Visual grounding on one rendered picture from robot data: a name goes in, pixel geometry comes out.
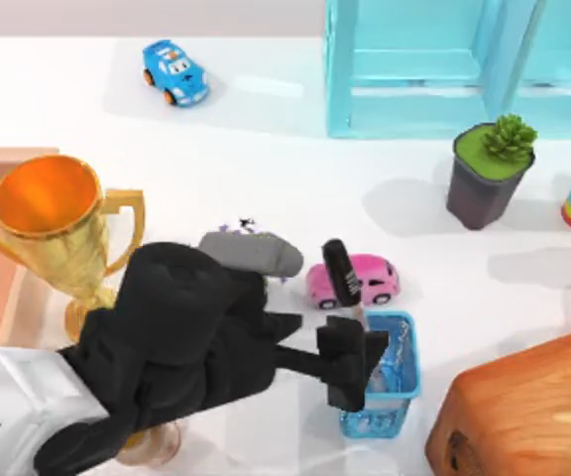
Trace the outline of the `black handled tool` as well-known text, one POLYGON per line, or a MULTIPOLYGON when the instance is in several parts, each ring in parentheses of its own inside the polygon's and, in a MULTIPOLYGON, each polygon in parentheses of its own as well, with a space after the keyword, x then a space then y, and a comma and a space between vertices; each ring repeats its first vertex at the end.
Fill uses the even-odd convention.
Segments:
POLYGON ((338 238, 328 240, 322 246, 322 255, 337 300, 349 308, 351 316, 368 330, 369 323, 361 302, 361 285, 343 241, 338 238))

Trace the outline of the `blue plastic basket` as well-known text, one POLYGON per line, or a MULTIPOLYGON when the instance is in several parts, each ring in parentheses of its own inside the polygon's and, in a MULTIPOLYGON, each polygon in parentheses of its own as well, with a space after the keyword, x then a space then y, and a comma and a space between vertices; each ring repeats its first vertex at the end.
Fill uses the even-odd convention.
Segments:
POLYGON ((389 335, 379 364, 385 389, 369 386, 365 407, 357 413, 342 412, 339 426, 349 438, 391 439, 400 433, 410 403, 421 391, 414 322, 403 311, 368 311, 366 316, 373 330, 389 335))

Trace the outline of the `pink toy car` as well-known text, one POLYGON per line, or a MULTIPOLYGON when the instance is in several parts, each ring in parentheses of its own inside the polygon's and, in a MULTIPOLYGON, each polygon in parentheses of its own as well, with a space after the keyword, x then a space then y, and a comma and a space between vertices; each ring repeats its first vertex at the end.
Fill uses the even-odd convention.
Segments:
MULTIPOLYGON (((361 287, 363 305, 382 305, 400 293, 400 279, 396 268, 385 258, 372 254, 350 256, 361 287)), ((305 279, 306 296, 315 308, 340 307, 323 263, 312 266, 305 279)))

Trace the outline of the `pale grey rounded box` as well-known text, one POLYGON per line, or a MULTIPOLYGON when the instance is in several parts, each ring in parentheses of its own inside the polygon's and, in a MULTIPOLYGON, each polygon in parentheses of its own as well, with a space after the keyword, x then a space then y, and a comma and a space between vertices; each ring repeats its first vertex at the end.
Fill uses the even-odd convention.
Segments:
POLYGON ((295 277, 304 262, 296 247, 271 233, 208 232, 200 240, 198 249, 226 268, 273 278, 295 277))

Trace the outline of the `purple and white small object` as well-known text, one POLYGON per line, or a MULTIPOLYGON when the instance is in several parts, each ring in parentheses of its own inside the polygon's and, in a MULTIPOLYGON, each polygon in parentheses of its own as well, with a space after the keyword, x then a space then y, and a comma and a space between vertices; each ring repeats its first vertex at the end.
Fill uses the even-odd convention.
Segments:
POLYGON ((257 235, 265 230, 252 217, 238 217, 221 224, 218 231, 232 233, 235 235, 257 235))

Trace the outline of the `clear brownish cup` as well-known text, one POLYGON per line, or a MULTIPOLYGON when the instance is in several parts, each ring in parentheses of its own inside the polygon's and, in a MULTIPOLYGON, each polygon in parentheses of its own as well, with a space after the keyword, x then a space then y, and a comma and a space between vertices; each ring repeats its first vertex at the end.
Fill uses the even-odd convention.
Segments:
POLYGON ((175 457, 180 446, 180 425, 171 421, 132 434, 116 460, 126 466, 160 467, 175 457))

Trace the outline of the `brown bread loaf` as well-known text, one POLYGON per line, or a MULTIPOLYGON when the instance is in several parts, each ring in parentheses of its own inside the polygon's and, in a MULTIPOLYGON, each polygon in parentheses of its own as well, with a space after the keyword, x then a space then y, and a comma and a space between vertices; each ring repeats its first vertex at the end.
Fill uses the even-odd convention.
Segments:
POLYGON ((425 455, 435 476, 571 476, 571 334, 459 374, 425 455))

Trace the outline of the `dark grey plant pot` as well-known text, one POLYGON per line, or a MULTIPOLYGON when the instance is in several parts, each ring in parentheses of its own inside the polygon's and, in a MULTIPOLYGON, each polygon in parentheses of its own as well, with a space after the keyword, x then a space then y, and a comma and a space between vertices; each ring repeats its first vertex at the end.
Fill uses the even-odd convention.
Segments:
POLYGON ((481 230, 505 212, 534 164, 537 131, 520 116, 506 114, 459 134, 446 207, 470 230, 481 230))

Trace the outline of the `gold trophy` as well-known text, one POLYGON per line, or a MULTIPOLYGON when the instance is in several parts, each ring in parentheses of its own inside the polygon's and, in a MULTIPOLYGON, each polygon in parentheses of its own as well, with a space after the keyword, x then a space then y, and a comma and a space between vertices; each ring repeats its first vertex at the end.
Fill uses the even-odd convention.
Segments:
POLYGON ((141 244, 145 201, 135 189, 103 189, 95 170, 66 155, 44 155, 0 179, 0 254, 71 298, 64 329, 77 341, 86 314, 114 304, 105 278, 123 268, 141 244), (110 262, 106 217, 133 211, 131 242, 110 262))

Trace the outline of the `light blue rack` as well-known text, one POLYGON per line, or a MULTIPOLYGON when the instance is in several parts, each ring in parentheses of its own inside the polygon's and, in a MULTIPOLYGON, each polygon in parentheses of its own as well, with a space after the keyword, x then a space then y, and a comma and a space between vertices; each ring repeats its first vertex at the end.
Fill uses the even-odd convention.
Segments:
POLYGON ((325 0, 326 130, 442 138, 506 113, 571 140, 571 0, 325 0))

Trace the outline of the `blue toy car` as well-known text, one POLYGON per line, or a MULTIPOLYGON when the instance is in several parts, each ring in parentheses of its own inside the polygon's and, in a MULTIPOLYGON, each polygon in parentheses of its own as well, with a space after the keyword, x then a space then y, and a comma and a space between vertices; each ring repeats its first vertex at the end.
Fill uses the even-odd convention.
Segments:
POLYGON ((207 97, 206 71, 171 40, 159 40, 143 48, 145 82, 159 90, 167 104, 191 107, 207 97))

